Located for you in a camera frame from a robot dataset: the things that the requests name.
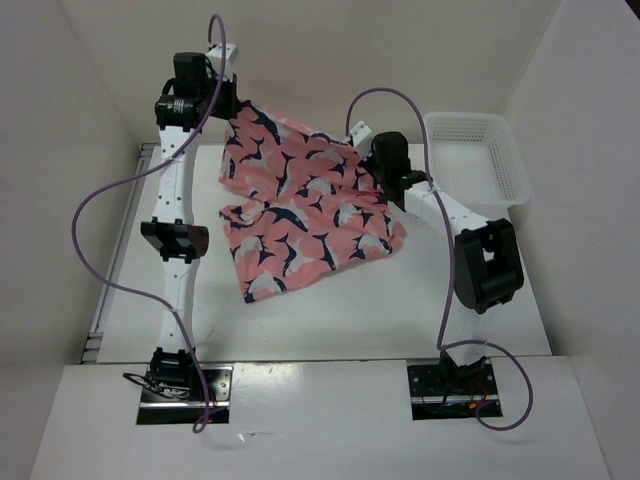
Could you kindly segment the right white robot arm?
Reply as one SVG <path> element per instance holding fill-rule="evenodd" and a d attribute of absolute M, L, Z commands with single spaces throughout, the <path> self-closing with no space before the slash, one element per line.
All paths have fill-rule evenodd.
<path fill-rule="evenodd" d="M 413 169 L 403 134 L 366 129 L 351 140 L 387 199 L 445 237 L 450 279 L 436 340 L 438 378 L 447 392 L 460 393 L 486 370 L 496 308 L 524 284 L 514 227 L 504 218 L 475 213 L 446 194 L 429 173 Z"/>

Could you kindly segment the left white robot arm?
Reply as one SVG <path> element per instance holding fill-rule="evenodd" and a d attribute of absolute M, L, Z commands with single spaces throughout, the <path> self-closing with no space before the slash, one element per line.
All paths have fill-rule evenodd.
<path fill-rule="evenodd" d="M 235 45 L 215 45 L 206 53 L 177 53 L 174 76 L 155 104 L 163 168 L 156 204 L 140 225 L 143 238 L 158 252 L 167 302 L 159 342 L 146 382 L 164 397 L 185 400 L 202 394 L 192 357 L 194 287 L 209 231 L 194 221 L 192 187 L 201 131 L 209 117 L 229 120 L 239 109 Z"/>

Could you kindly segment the pink shark print shorts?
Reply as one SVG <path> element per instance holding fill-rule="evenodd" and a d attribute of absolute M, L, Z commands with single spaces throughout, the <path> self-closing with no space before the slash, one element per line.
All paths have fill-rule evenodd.
<path fill-rule="evenodd" d="M 241 102 L 227 127 L 222 208 L 242 297 L 250 304 L 390 256 L 407 232 L 351 140 Z"/>

